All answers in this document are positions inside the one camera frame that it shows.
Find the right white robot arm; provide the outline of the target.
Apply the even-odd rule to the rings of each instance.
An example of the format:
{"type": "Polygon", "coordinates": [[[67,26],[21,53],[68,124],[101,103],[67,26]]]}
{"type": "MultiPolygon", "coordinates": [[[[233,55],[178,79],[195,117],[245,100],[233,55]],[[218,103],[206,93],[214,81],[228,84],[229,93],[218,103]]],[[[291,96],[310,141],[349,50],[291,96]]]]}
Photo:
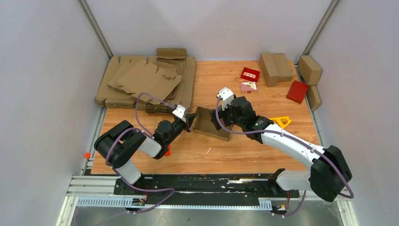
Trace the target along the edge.
{"type": "Polygon", "coordinates": [[[237,97],[229,89],[221,91],[216,98],[215,109],[210,114],[217,130],[233,133],[227,126],[236,125],[242,130],[239,134],[274,147],[306,167],[305,171],[276,171],[268,184],[272,195],[279,197],[289,190],[303,190],[313,191],[327,202],[337,196],[354,198],[349,186],[352,173],[338,147],[316,145],[287,132],[272,120],[256,114],[245,97],[237,97]]]}

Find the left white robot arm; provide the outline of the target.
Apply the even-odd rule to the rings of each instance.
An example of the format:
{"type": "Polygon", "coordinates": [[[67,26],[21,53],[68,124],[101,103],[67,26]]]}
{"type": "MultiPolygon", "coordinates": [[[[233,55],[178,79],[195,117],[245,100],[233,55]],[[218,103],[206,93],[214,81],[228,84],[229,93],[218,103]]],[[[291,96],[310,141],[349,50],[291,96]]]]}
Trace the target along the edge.
{"type": "Polygon", "coordinates": [[[101,135],[94,143],[94,149],[106,159],[106,164],[123,177],[126,189],[132,194],[140,194],[144,189],[142,173],[131,161],[136,151],[148,154],[154,159],[162,158],[169,150],[169,145],[183,132],[190,132],[196,118],[195,113],[188,113],[182,119],[174,116],[174,121],[163,120],[158,123],[150,137],[123,120],[101,135]]]}

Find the brown cardboard box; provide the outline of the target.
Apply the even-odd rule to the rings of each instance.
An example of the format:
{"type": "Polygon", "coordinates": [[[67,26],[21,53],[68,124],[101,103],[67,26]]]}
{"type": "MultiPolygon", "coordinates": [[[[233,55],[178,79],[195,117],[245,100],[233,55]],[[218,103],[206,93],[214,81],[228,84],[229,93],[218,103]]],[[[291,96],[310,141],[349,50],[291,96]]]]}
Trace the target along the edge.
{"type": "Polygon", "coordinates": [[[198,106],[196,108],[196,119],[193,123],[192,130],[202,135],[220,139],[222,141],[229,141],[230,133],[220,129],[217,130],[211,121],[211,109],[198,106]]]}

